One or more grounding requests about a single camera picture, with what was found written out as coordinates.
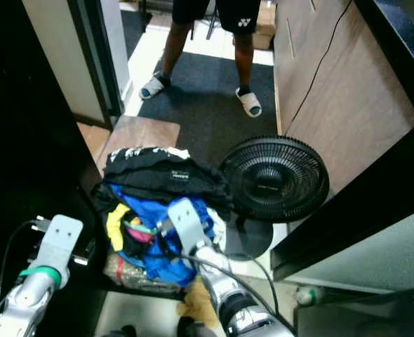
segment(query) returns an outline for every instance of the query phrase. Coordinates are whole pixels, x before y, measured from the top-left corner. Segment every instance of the black shorts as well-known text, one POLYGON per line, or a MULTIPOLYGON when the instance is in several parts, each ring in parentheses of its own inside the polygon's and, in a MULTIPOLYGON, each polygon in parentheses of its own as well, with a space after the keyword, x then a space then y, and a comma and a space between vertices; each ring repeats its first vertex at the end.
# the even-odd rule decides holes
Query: black shorts
MULTIPOLYGON (((204 17, 209 0, 174 0, 173 21, 186 25, 204 17)), ((234 34, 252 34, 260 0, 216 0, 221 26, 234 34)))

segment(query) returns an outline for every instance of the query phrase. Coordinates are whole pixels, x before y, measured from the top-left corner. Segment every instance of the pile of clothes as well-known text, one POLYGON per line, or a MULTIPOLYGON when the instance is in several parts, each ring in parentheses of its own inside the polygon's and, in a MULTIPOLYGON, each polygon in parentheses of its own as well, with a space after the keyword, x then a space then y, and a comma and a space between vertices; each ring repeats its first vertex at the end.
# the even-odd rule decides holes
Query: pile of clothes
POLYGON ((94 196, 113 251, 150 280, 185 287, 196 276, 195 269, 168 255, 181 252, 178 236, 159 231, 168 207, 182 198, 192 202, 206 236, 224 248, 232 210, 229 185, 221 172, 195 162, 187 150, 117 150, 108 156, 94 196))

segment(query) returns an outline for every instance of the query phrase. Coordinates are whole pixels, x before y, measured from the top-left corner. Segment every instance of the blue cloth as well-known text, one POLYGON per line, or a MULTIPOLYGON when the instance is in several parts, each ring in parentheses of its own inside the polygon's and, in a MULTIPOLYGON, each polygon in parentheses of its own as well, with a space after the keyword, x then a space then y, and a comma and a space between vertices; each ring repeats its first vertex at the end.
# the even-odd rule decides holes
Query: blue cloth
MULTIPOLYGON (((121 191, 120 185, 109 184, 109 186, 115 194, 122 198, 128 206, 137 213, 137 216, 140 218, 143 225, 149 229, 156 228, 158 222, 165 220, 168 217, 168 208, 182 199, 182 197, 177 198, 169 205, 165 206, 157 201, 142 200, 124 194, 121 191)), ((204 225, 204 233, 206 233, 207 237, 212 239, 215 236, 213 231, 213 220, 207 212, 206 203, 203 199, 198 197, 190 197, 189 199, 201 219, 201 223, 204 225)), ((135 258, 127 258, 122 252, 120 252, 122 253, 120 256, 124 258, 124 260, 138 267, 143 267, 144 263, 147 277, 150 279, 159 278, 163 282, 188 286, 196 276, 196 270, 194 268, 188 268, 180 259, 170 260, 169 258, 152 257, 165 254, 164 251, 161 250, 161 242, 159 240, 160 238, 157 237, 143 261, 135 258)), ((166 246, 173 253, 180 253, 180 243, 175 230, 170 231, 165 236, 164 240, 166 246)))

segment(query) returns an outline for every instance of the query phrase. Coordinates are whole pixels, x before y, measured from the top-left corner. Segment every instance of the fan grille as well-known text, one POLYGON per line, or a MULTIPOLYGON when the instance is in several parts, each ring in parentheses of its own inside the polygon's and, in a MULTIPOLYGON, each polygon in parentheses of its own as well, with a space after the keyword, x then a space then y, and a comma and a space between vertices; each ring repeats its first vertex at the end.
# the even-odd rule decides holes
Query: fan grille
POLYGON ((222 163, 236 212, 247 218, 304 218, 327 197, 328 174, 320 156, 292 138, 265 136, 237 145, 222 163))

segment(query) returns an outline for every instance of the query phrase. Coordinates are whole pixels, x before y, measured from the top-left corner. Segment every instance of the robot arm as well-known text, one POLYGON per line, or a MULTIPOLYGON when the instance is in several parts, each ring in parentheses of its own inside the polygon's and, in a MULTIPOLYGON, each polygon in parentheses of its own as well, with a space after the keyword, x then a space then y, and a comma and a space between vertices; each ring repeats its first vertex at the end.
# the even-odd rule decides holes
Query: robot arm
MULTIPOLYGON (((170 207, 164 228, 173 227, 182 243, 182 252, 208 261, 230 271, 229 260, 216 252, 202 230, 202 224, 192 203, 188 199, 170 207)), ((294 337, 283 325, 261 305, 236 280, 214 267, 194 264, 204 285, 211 295, 211 302, 229 337, 294 337)))
POLYGON ((82 227, 81 221, 66 216, 52 219, 37 259, 20 273, 25 277, 24 282, 13 288, 4 301, 0 337, 34 335, 54 291, 68 282, 68 261, 82 227))

